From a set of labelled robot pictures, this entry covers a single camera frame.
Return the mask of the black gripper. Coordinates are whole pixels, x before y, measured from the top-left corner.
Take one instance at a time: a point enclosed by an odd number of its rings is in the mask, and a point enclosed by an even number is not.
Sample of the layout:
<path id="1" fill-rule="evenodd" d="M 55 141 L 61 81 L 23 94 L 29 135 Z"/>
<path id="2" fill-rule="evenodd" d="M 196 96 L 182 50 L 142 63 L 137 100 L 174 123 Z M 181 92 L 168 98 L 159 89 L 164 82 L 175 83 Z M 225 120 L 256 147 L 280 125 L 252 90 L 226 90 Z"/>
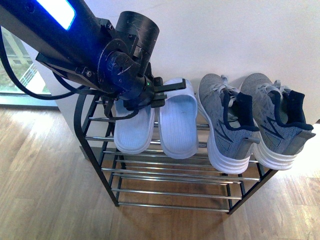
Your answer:
<path id="1" fill-rule="evenodd" d="M 163 92 L 183 90 L 186 87 L 187 84 L 184 78 L 181 80 L 181 82 L 167 85 L 163 85 L 163 79 L 161 77 L 155 77 L 153 80 L 145 78 L 145 84 L 142 88 L 142 92 L 133 99 L 124 100 L 123 106 L 127 110 L 141 110 L 147 106 L 151 106 L 152 108 L 160 108 L 165 105 L 165 99 L 167 98 Z M 113 99 L 103 99 L 104 115 L 108 119 L 114 119 L 112 114 L 113 105 Z"/>

